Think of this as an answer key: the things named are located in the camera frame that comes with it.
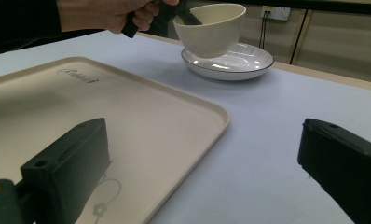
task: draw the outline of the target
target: hand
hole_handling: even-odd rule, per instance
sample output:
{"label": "hand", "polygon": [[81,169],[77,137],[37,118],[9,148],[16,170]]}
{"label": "hand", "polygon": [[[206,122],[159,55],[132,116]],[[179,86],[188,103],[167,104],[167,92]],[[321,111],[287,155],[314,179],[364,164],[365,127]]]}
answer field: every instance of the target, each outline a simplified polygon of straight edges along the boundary
{"label": "hand", "polygon": [[[176,5],[179,0],[162,0]],[[121,33],[127,22],[127,14],[134,11],[133,22],[146,31],[159,13],[150,0],[57,0],[62,31],[104,29]]]}

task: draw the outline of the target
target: black device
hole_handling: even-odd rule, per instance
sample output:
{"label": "black device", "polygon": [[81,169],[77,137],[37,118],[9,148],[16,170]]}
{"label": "black device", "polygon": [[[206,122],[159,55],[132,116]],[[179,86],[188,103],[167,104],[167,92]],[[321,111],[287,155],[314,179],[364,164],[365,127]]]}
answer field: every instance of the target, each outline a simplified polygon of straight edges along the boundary
{"label": "black device", "polygon": [[371,143],[336,124],[306,119],[298,163],[356,224],[371,224]]}
{"label": "black device", "polygon": [[[178,15],[184,21],[185,25],[202,25],[186,6],[186,0],[180,0],[176,6],[167,5],[162,1],[154,2],[159,6],[159,15],[153,19],[153,24],[158,28],[168,25],[170,19],[175,15]],[[133,16],[133,12],[128,13],[127,23],[122,29],[122,34],[129,38],[133,38],[139,29],[132,21]]]}
{"label": "black device", "polygon": [[0,179],[0,224],[73,224],[110,164],[104,119],[76,125]]}

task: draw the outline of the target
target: black sleeve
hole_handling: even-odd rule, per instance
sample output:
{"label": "black sleeve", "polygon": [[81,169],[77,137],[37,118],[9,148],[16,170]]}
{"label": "black sleeve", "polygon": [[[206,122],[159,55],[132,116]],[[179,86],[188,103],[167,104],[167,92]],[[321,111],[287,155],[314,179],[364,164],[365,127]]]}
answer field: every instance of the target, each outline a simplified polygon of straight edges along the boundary
{"label": "black sleeve", "polygon": [[0,53],[61,33],[56,0],[0,0]]}

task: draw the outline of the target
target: white bowl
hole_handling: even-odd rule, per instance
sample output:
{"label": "white bowl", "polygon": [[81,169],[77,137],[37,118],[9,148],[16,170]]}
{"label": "white bowl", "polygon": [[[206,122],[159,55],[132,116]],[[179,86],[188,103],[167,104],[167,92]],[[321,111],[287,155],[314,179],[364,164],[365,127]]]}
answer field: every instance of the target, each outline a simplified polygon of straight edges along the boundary
{"label": "white bowl", "polygon": [[182,57],[192,71],[204,77],[231,81],[261,76],[274,62],[267,51],[241,43],[217,58],[200,58],[187,49],[183,49]]}
{"label": "white bowl", "polygon": [[202,25],[184,25],[176,16],[174,29],[185,48],[200,58],[215,58],[227,53],[239,40],[246,8],[237,4],[213,4],[191,8]]}

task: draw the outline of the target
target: beige tray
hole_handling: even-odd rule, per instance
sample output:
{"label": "beige tray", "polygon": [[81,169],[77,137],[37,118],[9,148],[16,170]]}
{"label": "beige tray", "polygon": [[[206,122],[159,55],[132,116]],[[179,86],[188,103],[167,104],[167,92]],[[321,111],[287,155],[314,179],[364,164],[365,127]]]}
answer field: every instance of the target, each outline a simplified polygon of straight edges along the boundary
{"label": "beige tray", "polygon": [[[78,123],[105,118],[121,184],[102,223],[145,223],[198,163],[229,123],[219,105],[85,58],[68,58],[0,77],[0,178]],[[99,186],[77,223],[95,223],[97,203],[119,189]]]}

